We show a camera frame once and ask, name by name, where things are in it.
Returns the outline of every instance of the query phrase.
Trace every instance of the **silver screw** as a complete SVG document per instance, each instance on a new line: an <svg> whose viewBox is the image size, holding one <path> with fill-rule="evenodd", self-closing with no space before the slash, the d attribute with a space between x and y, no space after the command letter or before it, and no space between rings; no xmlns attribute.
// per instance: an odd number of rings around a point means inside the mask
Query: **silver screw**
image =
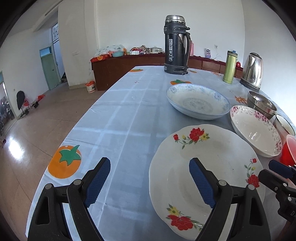
<svg viewBox="0 0 296 241"><path fill-rule="evenodd" d="M76 179L74 182L74 185L78 186L81 184L81 180L80 179Z"/></svg>
<svg viewBox="0 0 296 241"><path fill-rule="evenodd" d="M51 189L51 187L52 187L52 185L50 184L50 183L47 183L46 185L45 185L45 189Z"/></svg>
<svg viewBox="0 0 296 241"><path fill-rule="evenodd" d="M226 186L227 183L226 183L224 180L220 180L220 181L219 181L219 184L220 184L221 186Z"/></svg>
<svg viewBox="0 0 296 241"><path fill-rule="evenodd" d="M255 189L255 187L254 187L252 184L248 185L248 188L249 188L250 190L254 190L254 189Z"/></svg>

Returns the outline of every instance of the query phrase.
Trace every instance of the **thermos handle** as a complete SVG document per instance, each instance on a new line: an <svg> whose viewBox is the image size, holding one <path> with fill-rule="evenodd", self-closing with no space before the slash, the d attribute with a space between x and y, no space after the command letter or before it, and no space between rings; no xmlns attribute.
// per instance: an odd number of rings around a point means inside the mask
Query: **thermos handle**
<svg viewBox="0 0 296 241"><path fill-rule="evenodd" d="M191 50L191 38L190 38L190 33L186 32L186 39L187 39L187 49L185 53L185 59L184 59L184 67L187 69L187 64L188 64L188 59L189 59L189 54Z"/></svg>

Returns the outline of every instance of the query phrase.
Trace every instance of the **white bowl with pink flowers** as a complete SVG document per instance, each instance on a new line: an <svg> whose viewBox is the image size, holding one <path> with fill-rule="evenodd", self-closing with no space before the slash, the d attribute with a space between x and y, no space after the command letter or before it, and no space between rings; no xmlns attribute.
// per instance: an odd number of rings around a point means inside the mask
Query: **white bowl with pink flowers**
<svg viewBox="0 0 296 241"><path fill-rule="evenodd" d="M281 153L282 142L278 131L260 112L236 105L231 108L230 117L236 134L248 142L258 155L274 157Z"/></svg>

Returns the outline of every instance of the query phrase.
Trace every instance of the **green door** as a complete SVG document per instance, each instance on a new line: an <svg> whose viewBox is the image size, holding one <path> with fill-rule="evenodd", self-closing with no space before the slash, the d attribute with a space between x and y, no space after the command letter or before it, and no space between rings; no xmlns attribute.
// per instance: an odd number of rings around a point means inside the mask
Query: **green door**
<svg viewBox="0 0 296 241"><path fill-rule="evenodd" d="M41 63L48 88L51 90L60 84L52 53L42 56Z"/></svg>

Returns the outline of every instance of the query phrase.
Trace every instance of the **tablecloth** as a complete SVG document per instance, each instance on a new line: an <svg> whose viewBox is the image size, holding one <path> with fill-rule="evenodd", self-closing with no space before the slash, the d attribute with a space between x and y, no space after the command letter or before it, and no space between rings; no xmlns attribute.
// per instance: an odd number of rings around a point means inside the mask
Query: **tablecloth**
<svg viewBox="0 0 296 241"><path fill-rule="evenodd" d="M29 211L26 235L38 198L47 183L68 185L81 179L102 157L111 161L110 174L89 208L105 241L184 240L156 214L149 196L148 170L159 144L170 134L190 125L204 123L234 131L230 115L216 120L198 120L174 109L166 90L175 83L189 81L222 93L232 106L247 102L248 89L234 78L233 84L222 81L223 75L189 69L186 75L165 73L163 66L138 66L116 82L78 121L62 145L79 146L82 161L77 172L66 179L53 177L46 169ZM277 106L278 113L287 116ZM271 158L259 156L263 168ZM263 202L271 235L275 238L285 220L277 214L279 203L266 189ZM74 241L80 240L68 204L65 216Z"/></svg>

